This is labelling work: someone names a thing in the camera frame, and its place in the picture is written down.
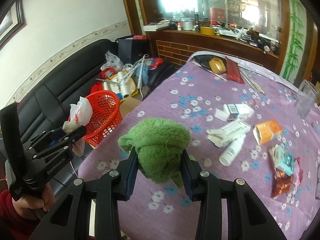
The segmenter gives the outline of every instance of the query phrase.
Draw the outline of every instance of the red sleeve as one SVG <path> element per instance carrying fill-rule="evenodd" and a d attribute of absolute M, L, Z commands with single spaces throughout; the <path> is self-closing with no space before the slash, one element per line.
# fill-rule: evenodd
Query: red sleeve
<path fill-rule="evenodd" d="M 27 220 L 18 215 L 9 190 L 0 194 L 0 216 L 17 240 L 29 239 L 39 223 L 39 220 Z"/>

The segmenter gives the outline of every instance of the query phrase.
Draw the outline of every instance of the wallpaper border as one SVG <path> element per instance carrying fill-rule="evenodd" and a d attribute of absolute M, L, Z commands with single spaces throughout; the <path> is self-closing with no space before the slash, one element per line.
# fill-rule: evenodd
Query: wallpaper border
<path fill-rule="evenodd" d="M 121 30 L 129 27 L 128 21 L 122 21 L 117 24 L 109 25 L 100 30 L 94 31 L 86 36 L 83 36 L 79 40 L 66 46 L 58 53 L 46 60 L 41 66 L 39 66 L 13 93 L 6 105 L 13 103 L 14 101 L 21 101 L 26 94 L 36 86 L 36 84 L 44 78 L 52 69 L 54 69 L 60 62 L 67 57 L 87 46 L 88 44 L 101 39 L 107 34 L 114 31 Z"/>

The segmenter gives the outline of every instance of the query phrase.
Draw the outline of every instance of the black leather sofa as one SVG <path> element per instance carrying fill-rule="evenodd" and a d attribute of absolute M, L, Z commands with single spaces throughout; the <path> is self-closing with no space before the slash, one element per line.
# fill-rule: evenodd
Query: black leather sofa
<path fill-rule="evenodd" d="M 76 104 L 79 97 L 89 95 L 91 87 L 96 83 L 100 67 L 105 63 L 105 53 L 110 50 L 117 55 L 117 43 L 107 39 L 95 41 L 74 53 L 50 73 L 48 73 L 19 103 L 19 129 L 22 143 L 32 139 L 43 131 L 59 128 L 68 119 L 70 104 Z M 156 71 L 149 72 L 149 84 L 152 91 L 164 79 L 174 73 L 173 65 L 165 61 Z M 85 145 L 82 157 L 74 156 L 73 167 L 77 171 L 81 162 L 92 151 Z M 0 140 L 0 152 L 6 158 L 3 141 Z M 63 185 L 76 179 L 70 164 L 65 166 L 51 180 L 50 184 L 57 195 Z"/>

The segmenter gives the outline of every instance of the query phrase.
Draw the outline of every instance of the screw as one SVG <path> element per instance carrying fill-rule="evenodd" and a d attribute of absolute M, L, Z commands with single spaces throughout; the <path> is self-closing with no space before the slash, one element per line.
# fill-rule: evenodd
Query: screw
<path fill-rule="evenodd" d="M 207 171 L 201 171 L 201 172 L 200 172 L 200 175 L 201 175 L 202 177 L 208 177 L 208 176 L 210 175 L 210 173 L 207 172 Z"/>
<path fill-rule="evenodd" d="M 245 181 L 244 181 L 244 179 L 237 179 L 236 183 L 239 184 L 239 185 L 244 185 Z"/>
<path fill-rule="evenodd" d="M 119 171 L 110 171 L 110 172 L 109 172 L 109 175 L 110 175 L 111 177 L 116 177 L 116 176 L 119 175 Z"/>
<path fill-rule="evenodd" d="M 75 184 L 76 186 L 81 185 L 81 184 L 82 184 L 82 179 L 75 179 L 75 180 L 73 181 L 73 184 Z"/>

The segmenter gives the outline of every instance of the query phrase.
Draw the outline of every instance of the green towel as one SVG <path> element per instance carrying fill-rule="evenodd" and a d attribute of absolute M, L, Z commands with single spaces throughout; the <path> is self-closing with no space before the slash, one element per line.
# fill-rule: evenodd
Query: green towel
<path fill-rule="evenodd" d="M 181 154 L 190 142 L 190 132 L 169 119 L 146 118 L 119 138 L 119 147 L 127 154 L 135 147 L 140 170 L 155 183 L 172 179 L 182 187 Z"/>

